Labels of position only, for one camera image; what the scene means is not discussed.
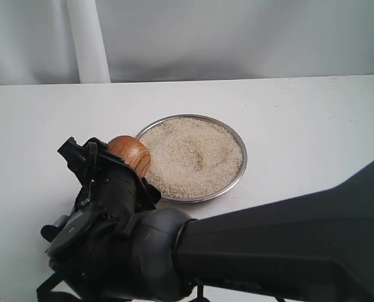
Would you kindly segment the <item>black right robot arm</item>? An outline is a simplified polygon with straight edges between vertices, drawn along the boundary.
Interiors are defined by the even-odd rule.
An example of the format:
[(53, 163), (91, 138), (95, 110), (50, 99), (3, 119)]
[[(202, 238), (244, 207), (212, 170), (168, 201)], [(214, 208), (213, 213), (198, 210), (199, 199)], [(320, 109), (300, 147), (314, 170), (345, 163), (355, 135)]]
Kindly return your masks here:
[(87, 258), (92, 301), (178, 301), (204, 286), (298, 301), (374, 301), (374, 161), (342, 184), (202, 220), (131, 217)]

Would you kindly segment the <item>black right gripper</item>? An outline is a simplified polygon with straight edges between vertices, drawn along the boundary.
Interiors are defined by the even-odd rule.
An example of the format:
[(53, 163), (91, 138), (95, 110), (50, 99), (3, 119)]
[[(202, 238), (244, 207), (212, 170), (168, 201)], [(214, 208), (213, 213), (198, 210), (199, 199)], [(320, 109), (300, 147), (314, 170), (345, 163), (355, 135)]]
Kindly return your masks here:
[(81, 146), (69, 137), (57, 150), (81, 184), (72, 212), (88, 214), (88, 223), (97, 219), (126, 223), (136, 213), (154, 210), (160, 191), (107, 148), (107, 143)]

